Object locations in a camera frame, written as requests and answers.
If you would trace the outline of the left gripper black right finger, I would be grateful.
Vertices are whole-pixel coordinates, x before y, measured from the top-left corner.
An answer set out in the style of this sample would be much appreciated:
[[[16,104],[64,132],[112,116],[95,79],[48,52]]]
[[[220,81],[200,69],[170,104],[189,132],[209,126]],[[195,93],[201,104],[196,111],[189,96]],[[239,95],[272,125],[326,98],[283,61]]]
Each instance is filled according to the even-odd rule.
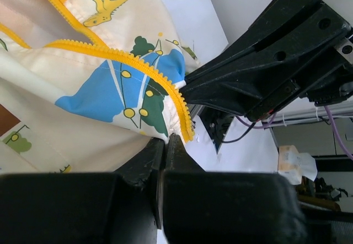
[[[305,243],[296,192],[276,173],[207,172],[170,137],[162,176],[169,243]]]

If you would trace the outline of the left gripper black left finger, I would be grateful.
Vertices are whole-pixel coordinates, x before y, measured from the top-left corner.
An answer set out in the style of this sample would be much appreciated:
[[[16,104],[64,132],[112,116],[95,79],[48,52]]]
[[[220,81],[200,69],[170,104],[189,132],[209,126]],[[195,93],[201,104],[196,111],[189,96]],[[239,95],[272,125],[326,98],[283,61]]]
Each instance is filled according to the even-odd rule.
[[[156,243],[164,142],[113,172],[1,176],[1,243]]]

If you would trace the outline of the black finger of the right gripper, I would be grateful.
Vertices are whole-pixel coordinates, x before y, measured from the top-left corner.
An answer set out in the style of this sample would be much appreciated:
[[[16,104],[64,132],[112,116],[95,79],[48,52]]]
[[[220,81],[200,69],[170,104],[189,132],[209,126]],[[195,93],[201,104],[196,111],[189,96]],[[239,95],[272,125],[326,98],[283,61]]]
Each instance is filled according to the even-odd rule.
[[[301,87],[286,68],[284,65],[247,71],[217,68],[199,78],[188,79],[180,91],[188,104],[258,121],[279,111],[300,91]]]
[[[297,82],[351,30],[352,0],[272,0],[237,41],[186,77],[186,89]]]

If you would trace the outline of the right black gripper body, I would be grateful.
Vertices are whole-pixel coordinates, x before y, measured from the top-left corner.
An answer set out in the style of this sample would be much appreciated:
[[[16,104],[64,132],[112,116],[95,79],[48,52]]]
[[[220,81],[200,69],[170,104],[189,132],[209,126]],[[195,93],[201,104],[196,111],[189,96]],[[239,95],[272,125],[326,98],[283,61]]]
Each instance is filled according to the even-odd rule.
[[[315,61],[323,75],[300,97],[315,106],[339,104],[352,97],[352,35],[329,48]]]

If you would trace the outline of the cream dinosaur print hooded jacket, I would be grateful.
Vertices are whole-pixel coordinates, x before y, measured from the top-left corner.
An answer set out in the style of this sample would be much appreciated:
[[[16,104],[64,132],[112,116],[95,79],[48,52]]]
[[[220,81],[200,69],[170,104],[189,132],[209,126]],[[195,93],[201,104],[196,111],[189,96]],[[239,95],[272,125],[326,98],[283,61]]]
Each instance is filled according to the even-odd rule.
[[[1,173],[113,171],[192,140],[161,0],[1,0]]]

